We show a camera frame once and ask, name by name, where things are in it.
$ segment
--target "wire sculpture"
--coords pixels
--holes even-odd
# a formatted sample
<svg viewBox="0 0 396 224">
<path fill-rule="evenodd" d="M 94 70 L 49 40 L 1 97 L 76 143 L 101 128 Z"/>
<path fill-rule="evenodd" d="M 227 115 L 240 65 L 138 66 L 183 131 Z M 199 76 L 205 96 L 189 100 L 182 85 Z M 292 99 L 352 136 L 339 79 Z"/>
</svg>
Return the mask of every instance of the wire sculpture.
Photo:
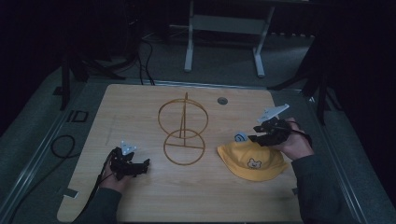
<svg viewBox="0 0 396 224">
<path fill-rule="evenodd" d="M 182 112 L 181 112 L 181 121 L 180 121 L 179 128 L 177 130 L 175 130 L 175 131 L 172 131 L 172 132 L 167 131 L 164 128 L 163 124 L 161 123 L 161 113 L 163 112 L 163 109 L 167 105 L 170 105 L 170 104 L 183 104 Z M 200 108 L 202 111 L 204 111 L 204 113 L 205 113 L 205 127 L 199 132 L 197 132 L 197 131 L 195 131 L 193 129 L 187 128 L 187 119 L 186 119 L 187 105 L 195 105 L 198 108 Z M 189 95 L 188 95 L 187 92 L 186 92 L 186 94 L 184 96 L 184 99 L 171 100 L 171 101 L 167 102 L 166 104 L 164 104 L 163 106 L 161 106 L 161 108 L 160 108 L 160 110 L 158 112 L 158 123 L 160 124 L 160 127 L 163 129 L 163 131 L 168 134 L 167 137 L 165 138 L 165 141 L 163 142 L 163 153 L 165 154 L 166 158 L 169 161 L 171 161 L 172 163 L 177 164 L 177 165 L 192 165 L 192 164 L 198 162 L 198 160 L 200 160 L 204 156 L 204 153 L 205 153 L 205 140 L 201 136 L 201 133 L 203 133 L 204 130 L 206 129 L 208 122 L 209 122 L 209 116 L 208 116 L 207 111 L 205 110 L 205 108 L 202 105 L 200 105 L 198 102 L 189 99 Z M 177 138 L 177 139 L 182 139 L 183 140 L 183 144 L 169 143 L 168 140 L 171 137 Z M 191 138 L 195 138 L 195 137 L 198 137 L 201 140 L 201 142 L 202 142 L 202 146 L 201 147 L 189 146 L 187 144 L 187 139 L 191 139 Z M 191 162 L 179 162 L 179 161 L 175 161 L 174 159 L 172 159 L 168 155 L 168 153 L 166 151 L 166 147 L 167 146 L 171 146 L 171 147 L 185 147 L 185 148 L 200 148 L 202 150 L 202 153 L 200 154 L 198 159 L 196 159 L 194 161 L 191 161 Z"/>
</svg>

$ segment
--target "wooden tabletop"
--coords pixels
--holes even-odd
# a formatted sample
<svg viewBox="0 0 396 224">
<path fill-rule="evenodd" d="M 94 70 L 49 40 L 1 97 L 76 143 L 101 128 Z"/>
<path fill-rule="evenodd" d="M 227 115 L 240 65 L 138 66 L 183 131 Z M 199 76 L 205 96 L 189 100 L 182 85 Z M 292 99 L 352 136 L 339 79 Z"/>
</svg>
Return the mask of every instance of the wooden tabletop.
<svg viewBox="0 0 396 224">
<path fill-rule="evenodd" d="M 204 156 L 192 165 L 170 162 L 163 143 L 167 133 L 158 121 L 160 108 L 175 99 L 199 103 L 208 124 L 201 133 Z M 221 105 L 224 97 L 228 103 Z M 253 127 L 263 110 L 274 106 L 270 92 L 242 89 L 110 85 L 99 107 L 88 139 L 78 160 L 69 188 L 77 198 L 64 197 L 58 212 L 61 221 L 72 221 L 92 191 L 108 153 L 126 141 L 137 146 L 133 162 L 150 159 L 148 173 L 133 178 L 123 194 L 119 221 L 130 222 L 257 222 L 299 221 L 296 178 L 291 166 L 275 179 L 252 182 L 227 168 L 217 147 L 233 141 L 237 132 L 255 134 Z M 180 128 L 183 104 L 167 105 L 161 121 L 169 132 Z M 205 112 L 186 106 L 186 128 L 199 132 L 205 127 Z M 195 160 L 201 149 L 172 151 L 177 161 Z"/>
</svg>

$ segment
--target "sleeve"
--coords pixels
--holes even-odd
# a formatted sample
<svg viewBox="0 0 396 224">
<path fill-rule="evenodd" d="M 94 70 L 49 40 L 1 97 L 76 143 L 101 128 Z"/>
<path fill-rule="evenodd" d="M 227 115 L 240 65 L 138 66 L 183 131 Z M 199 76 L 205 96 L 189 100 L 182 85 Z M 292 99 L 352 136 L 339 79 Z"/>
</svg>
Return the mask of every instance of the sleeve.
<svg viewBox="0 0 396 224">
<path fill-rule="evenodd" d="M 358 223 L 344 194 L 328 176 L 317 155 L 291 163 L 297 177 L 300 214 L 304 223 Z"/>
<path fill-rule="evenodd" d="M 121 193 L 99 188 L 88 208 L 73 223 L 117 224 L 117 209 Z"/>
</svg>

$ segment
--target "hat logo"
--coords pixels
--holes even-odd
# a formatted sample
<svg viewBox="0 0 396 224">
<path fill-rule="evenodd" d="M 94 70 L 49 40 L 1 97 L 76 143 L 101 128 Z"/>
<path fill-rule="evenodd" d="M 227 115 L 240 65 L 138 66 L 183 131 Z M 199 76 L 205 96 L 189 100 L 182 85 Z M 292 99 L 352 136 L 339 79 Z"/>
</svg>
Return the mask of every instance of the hat logo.
<svg viewBox="0 0 396 224">
<path fill-rule="evenodd" d="M 260 169 L 260 167 L 262 167 L 262 162 L 254 161 L 253 158 L 250 158 L 250 160 L 247 163 L 247 166 L 251 169 Z"/>
</svg>

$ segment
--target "dark background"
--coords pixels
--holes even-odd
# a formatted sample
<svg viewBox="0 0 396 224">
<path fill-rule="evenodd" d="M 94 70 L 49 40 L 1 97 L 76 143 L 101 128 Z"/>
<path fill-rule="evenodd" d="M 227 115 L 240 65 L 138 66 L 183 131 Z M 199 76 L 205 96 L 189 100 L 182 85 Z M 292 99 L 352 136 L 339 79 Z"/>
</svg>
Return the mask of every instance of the dark background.
<svg viewBox="0 0 396 224">
<path fill-rule="evenodd" d="M 188 1 L 146 2 L 139 18 L 163 33 L 163 38 L 168 23 L 187 24 Z M 111 50 L 117 51 L 101 29 L 99 24 L 103 21 L 94 10 L 104 3 L 0 2 L 0 134 L 18 116 L 44 78 L 61 65 L 62 57 L 70 49 L 79 49 L 97 59 L 109 59 Z M 334 9 L 282 4 L 270 29 L 286 35 L 315 35 L 318 57 L 331 55 L 329 84 L 395 204 L 396 4 L 385 0 L 342 1 L 341 6 Z"/>
</svg>

